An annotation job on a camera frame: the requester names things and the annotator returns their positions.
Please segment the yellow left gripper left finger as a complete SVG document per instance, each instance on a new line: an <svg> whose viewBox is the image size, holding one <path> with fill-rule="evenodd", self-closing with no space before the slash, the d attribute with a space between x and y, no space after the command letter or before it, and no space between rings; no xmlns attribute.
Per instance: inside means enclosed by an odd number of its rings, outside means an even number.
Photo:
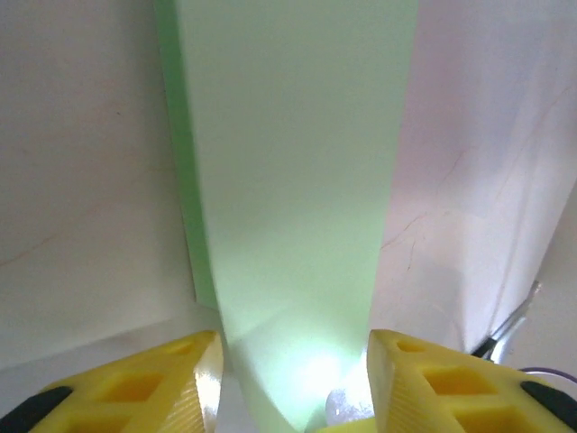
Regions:
<svg viewBox="0 0 577 433"><path fill-rule="evenodd" d="M224 349L205 330L51 383L1 418L3 432L213 432Z"/></svg>

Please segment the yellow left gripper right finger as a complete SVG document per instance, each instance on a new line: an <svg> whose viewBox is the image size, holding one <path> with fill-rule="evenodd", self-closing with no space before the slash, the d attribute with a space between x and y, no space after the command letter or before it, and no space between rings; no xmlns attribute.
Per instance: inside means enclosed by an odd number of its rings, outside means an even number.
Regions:
<svg viewBox="0 0 577 433"><path fill-rule="evenodd" d="M574 432L576 401L534 375L391 330L367 371L379 432Z"/></svg>

